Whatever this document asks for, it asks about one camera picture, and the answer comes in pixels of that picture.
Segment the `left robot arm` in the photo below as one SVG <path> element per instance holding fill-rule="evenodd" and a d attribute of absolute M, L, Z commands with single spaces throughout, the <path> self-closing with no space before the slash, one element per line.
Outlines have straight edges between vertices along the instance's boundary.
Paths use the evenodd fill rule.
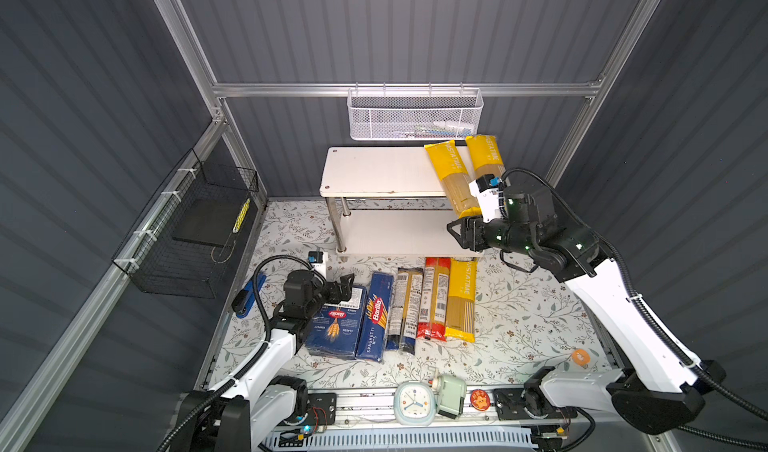
<path fill-rule="evenodd" d="M 306 382 L 278 372 L 301 349 L 322 306 L 349 300 L 353 283 L 352 273 L 328 282 L 314 269 L 290 272 L 285 300 L 266 320 L 261 345 L 212 390 L 184 399 L 182 415 L 158 449 L 266 451 L 264 440 L 273 429 L 308 408 Z"/>

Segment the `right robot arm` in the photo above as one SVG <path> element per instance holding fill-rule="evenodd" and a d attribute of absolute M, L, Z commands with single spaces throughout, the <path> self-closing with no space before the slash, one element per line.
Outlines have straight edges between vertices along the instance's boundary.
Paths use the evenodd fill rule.
<path fill-rule="evenodd" d="M 530 257 L 576 294 L 625 357 L 602 374 L 541 368 L 523 393 L 532 415 L 560 407 L 610 412 L 650 435 L 695 420 L 713 389 L 700 373 L 713 371 L 717 382 L 725 373 L 685 348 L 632 291 L 618 253 L 546 184 L 518 190 L 486 175 L 472 181 L 469 192 L 478 210 L 447 226 L 459 245 Z"/>

